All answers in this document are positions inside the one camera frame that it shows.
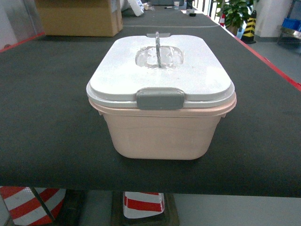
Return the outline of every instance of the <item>plastic storage container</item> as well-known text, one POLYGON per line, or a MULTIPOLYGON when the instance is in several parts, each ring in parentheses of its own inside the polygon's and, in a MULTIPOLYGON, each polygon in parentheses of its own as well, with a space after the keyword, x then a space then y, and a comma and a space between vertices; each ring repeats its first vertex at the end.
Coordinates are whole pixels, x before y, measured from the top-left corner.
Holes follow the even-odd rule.
POLYGON ((116 150, 125 157, 196 159, 208 150, 221 117, 236 105, 234 85, 198 37, 117 40, 87 85, 116 150))
POLYGON ((282 23, 283 27, 286 27, 286 28, 289 28, 292 30, 297 30, 299 25, 300 25, 300 20, 294 20, 294 19, 289 19, 289 18, 285 18, 282 23))

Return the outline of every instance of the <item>container lid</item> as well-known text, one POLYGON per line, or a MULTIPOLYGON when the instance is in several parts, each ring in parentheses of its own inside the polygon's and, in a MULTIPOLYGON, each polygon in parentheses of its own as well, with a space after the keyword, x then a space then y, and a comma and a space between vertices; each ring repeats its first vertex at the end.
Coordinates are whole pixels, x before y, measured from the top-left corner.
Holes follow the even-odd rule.
POLYGON ((160 38, 159 55, 162 67, 155 38, 131 36, 115 41, 87 85, 89 98, 117 108, 143 109, 157 103, 156 110, 164 105, 170 105, 165 109, 219 106, 234 94, 231 79, 201 38, 160 38))

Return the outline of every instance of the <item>blue crate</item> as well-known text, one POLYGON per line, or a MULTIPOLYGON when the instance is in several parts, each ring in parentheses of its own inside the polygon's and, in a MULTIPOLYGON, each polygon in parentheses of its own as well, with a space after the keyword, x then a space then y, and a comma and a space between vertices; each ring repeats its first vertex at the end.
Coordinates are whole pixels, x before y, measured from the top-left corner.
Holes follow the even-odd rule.
POLYGON ((289 29, 297 30, 300 26, 300 20, 285 18, 282 23, 282 26, 287 27, 289 29))

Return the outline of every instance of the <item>cup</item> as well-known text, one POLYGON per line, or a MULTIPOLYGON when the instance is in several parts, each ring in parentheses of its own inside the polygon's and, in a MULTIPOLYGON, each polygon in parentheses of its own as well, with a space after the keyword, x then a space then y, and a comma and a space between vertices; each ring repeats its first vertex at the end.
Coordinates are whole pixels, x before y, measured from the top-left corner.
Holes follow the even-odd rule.
POLYGON ((174 9, 179 9, 180 2, 179 1, 174 1, 174 9))

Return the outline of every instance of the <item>yellow and black post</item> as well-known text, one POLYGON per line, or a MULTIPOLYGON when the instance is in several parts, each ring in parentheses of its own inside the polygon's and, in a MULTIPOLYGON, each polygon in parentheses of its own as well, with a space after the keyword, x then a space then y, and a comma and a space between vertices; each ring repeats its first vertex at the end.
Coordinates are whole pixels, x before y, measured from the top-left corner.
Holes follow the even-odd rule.
POLYGON ((254 10, 248 19, 248 23, 246 24, 245 32, 243 36, 241 37, 241 40, 246 44, 253 44, 256 41, 254 41, 254 34, 255 34, 255 25, 256 25, 256 17, 257 13, 256 10, 254 10))

